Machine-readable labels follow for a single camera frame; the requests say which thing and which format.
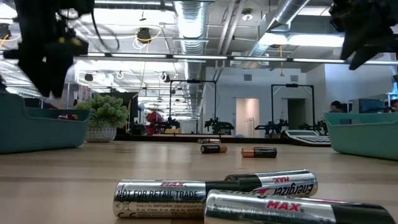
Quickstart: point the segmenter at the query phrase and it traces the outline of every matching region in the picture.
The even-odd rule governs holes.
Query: white flower pot
[[[87,142],[110,142],[116,137],[116,128],[106,125],[102,128],[88,128]]]

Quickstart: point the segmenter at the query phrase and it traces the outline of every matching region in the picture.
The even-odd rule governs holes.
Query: potted plant
[[[75,106],[78,110],[91,111],[90,127],[85,139],[87,142],[110,142],[116,137],[116,128],[123,128],[129,116],[122,104],[122,98],[95,95]]]

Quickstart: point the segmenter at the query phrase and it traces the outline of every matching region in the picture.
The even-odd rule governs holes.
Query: copper-top battery
[[[258,174],[232,174],[225,180],[238,181],[243,192],[265,195],[309,197],[318,191],[318,181],[309,170],[288,170]]]
[[[211,189],[240,190],[238,182],[200,180],[121,180],[113,213],[121,218],[203,218]]]
[[[200,144],[221,144],[220,139],[198,139]]]
[[[252,147],[246,146],[241,150],[243,158],[275,158],[277,149],[275,147]]]
[[[200,147],[200,151],[203,154],[209,154],[209,153],[226,153],[228,148],[226,146],[220,146],[220,145],[202,145]]]
[[[379,205],[258,195],[211,190],[205,208],[206,224],[395,224]]]

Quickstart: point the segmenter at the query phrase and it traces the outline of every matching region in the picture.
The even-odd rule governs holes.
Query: green plant
[[[75,108],[91,111],[90,127],[92,128],[102,128],[107,124],[112,127],[123,128],[127,124],[129,113],[122,104],[122,98],[95,95],[87,102],[77,104]]]

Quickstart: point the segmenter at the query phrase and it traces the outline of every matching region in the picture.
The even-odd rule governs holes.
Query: desk
[[[1,221],[184,224],[186,220],[118,220],[112,212],[118,180],[223,180],[227,174],[292,169],[315,173],[319,181],[315,198],[381,204],[398,220],[398,162],[342,155],[324,147],[281,144],[274,145],[277,159],[242,159],[244,145],[227,146],[226,154],[201,154],[196,143],[124,141],[1,155]]]

